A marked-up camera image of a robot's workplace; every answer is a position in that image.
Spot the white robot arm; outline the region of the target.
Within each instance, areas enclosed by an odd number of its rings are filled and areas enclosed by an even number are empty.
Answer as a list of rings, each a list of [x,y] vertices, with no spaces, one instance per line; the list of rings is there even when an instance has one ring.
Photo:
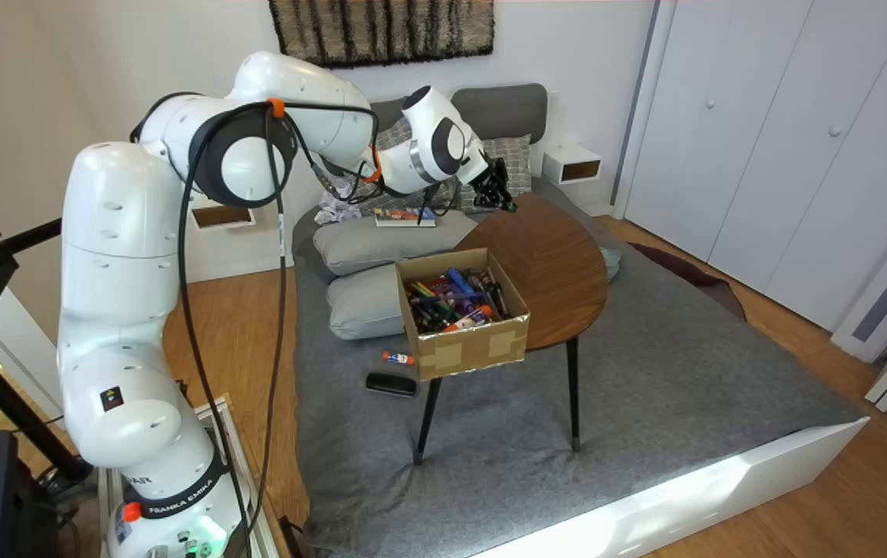
[[[345,77],[283,51],[249,56],[224,97],[170,93],[133,135],[82,149],[61,205],[55,366],[83,462],[119,475],[112,558],[227,558],[249,529],[246,476],[180,394],[164,322],[180,304],[185,201],[278,197],[295,157],[395,194],[478,182],[478,131],[434,86],[404,99],[410,135],[376,141],[374,103]]]

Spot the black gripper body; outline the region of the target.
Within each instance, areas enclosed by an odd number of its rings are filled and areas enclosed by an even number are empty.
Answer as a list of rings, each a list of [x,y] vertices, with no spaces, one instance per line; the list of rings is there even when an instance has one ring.
[[[486,170],[473,179],[474,205],[489,211],[511,211],[509,170],[504,157],[486,157]]]

